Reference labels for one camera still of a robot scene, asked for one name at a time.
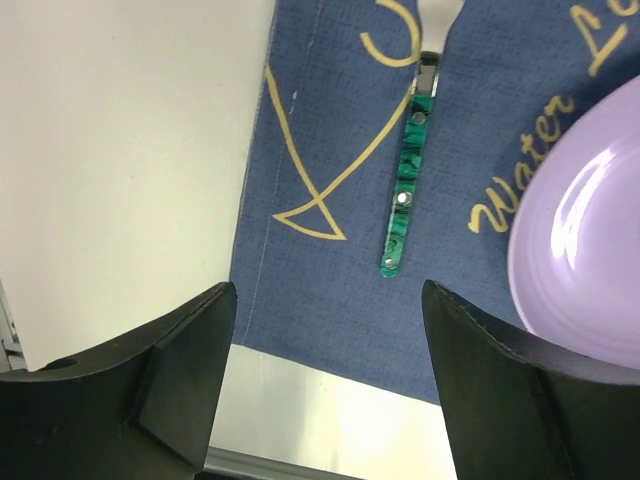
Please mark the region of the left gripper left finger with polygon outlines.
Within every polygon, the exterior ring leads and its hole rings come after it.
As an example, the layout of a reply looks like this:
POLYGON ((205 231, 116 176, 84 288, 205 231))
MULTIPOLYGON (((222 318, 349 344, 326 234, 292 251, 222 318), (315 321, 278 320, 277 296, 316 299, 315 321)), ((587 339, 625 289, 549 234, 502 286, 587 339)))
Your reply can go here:
POLYGON ((192 479, 205 465, 237 309, 223 282, 168 314, 1 376, 5 479, 192 479))

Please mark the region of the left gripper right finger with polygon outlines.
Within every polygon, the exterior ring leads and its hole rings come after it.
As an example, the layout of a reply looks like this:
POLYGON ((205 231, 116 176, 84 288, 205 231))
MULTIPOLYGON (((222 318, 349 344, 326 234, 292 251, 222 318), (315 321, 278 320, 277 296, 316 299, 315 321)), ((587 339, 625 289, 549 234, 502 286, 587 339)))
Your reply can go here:
POLYGON ((458 478, 638 478, 638 371, 552 344, 432 280, 422 311, 458 478))

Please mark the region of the purple bowl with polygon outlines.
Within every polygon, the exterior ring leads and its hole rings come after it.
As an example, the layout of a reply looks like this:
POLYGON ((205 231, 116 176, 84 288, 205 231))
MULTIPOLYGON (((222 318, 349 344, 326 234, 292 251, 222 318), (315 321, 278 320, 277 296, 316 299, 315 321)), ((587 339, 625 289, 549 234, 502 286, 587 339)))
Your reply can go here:
POLYGON ((538 168, 514 218, 508 278, 530 333, 638 368, 638 79, 576 121, 538 168))

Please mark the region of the blue fish-print cloth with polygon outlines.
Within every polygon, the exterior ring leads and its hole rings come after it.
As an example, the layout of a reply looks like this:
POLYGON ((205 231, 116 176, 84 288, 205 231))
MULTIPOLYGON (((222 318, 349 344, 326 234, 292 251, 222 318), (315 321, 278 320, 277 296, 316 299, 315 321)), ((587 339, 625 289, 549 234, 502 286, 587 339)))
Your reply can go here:
POLYGON ((558 138, 639 72, 635 1, 467 1, 444 27, 398 273, 380 263, 420 42, 418 1, 280 1, 231 279, 236 344, 430 403, 421 291, 511 323, 508 233, 558 138))

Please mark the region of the teal-handled fork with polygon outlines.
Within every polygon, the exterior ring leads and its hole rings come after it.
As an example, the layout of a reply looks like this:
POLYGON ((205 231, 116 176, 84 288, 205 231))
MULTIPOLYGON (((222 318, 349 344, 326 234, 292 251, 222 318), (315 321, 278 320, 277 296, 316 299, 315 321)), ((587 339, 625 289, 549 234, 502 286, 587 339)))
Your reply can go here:
POLYGON ((419 1, 418 57, 410 87, 408 112, 399 150, 393 199, 380 261, 380 275, 393 278, 400 269, 422 154, 439 80, 441 57, 462 1, 419 1))

